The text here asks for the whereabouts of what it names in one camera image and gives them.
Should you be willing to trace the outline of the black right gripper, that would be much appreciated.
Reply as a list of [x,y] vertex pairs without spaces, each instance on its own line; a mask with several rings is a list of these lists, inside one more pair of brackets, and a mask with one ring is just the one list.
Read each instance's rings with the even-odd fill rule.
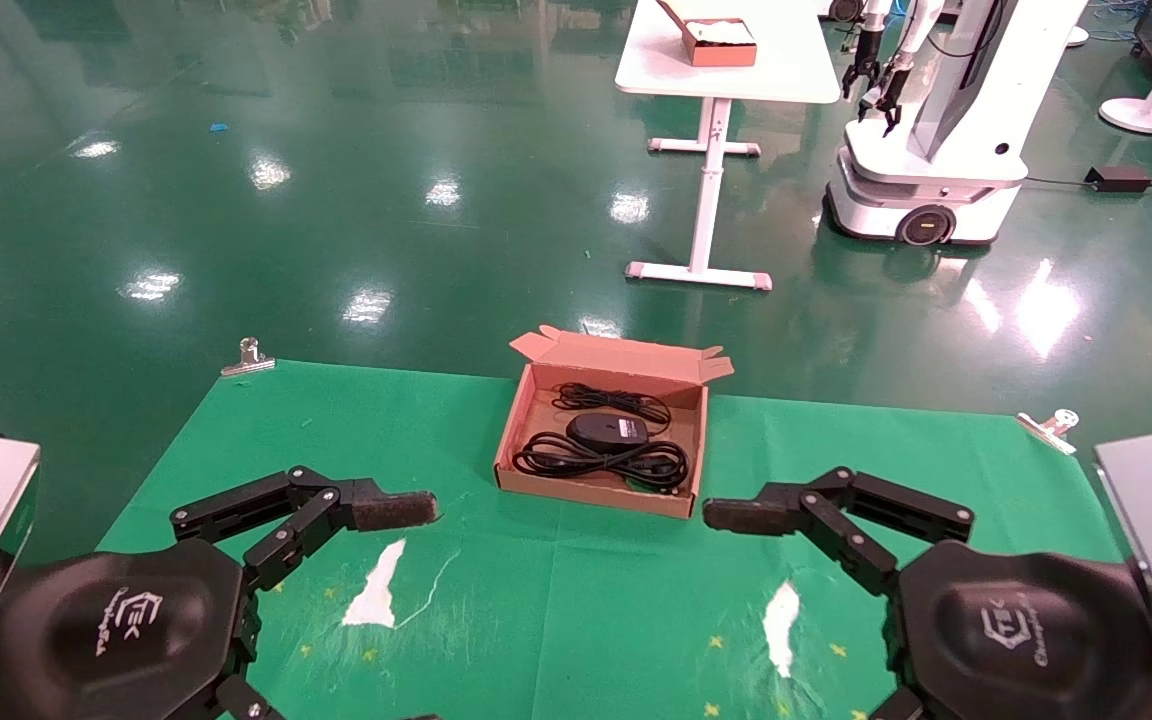
[[[872,720],[1152,719],[1152,616],[1124,562],[973,551],[958,543],[972,533],[968,507],[850,468],[708,498],[702,518],[804,536],[864,591],[890,596],[899,685]],[[855,518],[934,546],[900,571]]]

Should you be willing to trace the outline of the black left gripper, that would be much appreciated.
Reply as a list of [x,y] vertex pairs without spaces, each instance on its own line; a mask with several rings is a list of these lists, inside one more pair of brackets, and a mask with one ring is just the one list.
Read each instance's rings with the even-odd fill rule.
[[[438,518],[429,491],[294,467],[180,506],[172,547],[14,571],[0,594],[0,719],[282,720],[243,679],[259,637],[253,591],[273,591],[339,530]],[[243,569],[209,544],[270,523]]]

